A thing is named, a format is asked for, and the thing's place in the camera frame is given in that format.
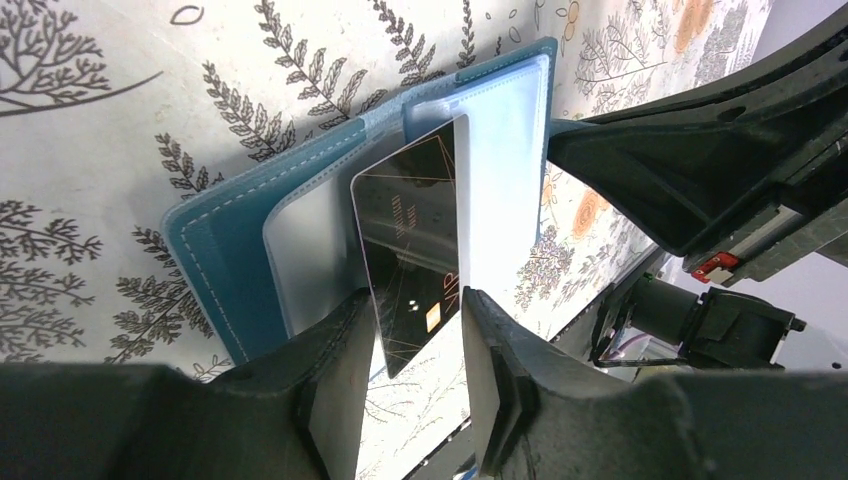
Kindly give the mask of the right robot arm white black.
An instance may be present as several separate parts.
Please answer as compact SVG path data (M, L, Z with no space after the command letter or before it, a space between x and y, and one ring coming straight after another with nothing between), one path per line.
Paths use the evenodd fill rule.
M612 367L629 326L676 346L676 365L771 369L805 323L731 286L847 232L847 11L724 79L560 131L548 153L708 285L638 270L606 290L592 363Z

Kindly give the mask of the blue leather card holder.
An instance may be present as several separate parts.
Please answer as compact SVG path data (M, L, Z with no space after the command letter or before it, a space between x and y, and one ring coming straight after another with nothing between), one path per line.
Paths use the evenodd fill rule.
M557 43L414 86L171 209L166 243L237 365L279 348L365 285L350 184L464 115L460 278L508 286L540 233Z

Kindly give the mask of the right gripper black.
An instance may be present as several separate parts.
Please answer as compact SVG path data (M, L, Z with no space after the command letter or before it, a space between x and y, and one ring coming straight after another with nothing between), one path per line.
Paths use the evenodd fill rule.
M847 11L692 90L548 142L702 283L763 282L847 233Z

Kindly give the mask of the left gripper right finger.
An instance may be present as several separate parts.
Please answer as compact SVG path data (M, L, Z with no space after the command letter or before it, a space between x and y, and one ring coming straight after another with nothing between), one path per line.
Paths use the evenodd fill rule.
M479 471L494 479L843 479L847 377L602 373L466 288L462 337Z

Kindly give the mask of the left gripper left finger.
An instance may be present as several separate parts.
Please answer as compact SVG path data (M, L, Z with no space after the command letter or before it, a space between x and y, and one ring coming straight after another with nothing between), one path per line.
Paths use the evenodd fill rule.
M165 365L5 364L5 479L351 479L375 343L365 289L211 382Z

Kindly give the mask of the black VIP card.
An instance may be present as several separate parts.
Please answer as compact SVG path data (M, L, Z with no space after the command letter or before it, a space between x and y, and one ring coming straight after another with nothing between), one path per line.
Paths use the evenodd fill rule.
M456 116L350 184L386 372L400 374L460 306L457 171L468 118Z

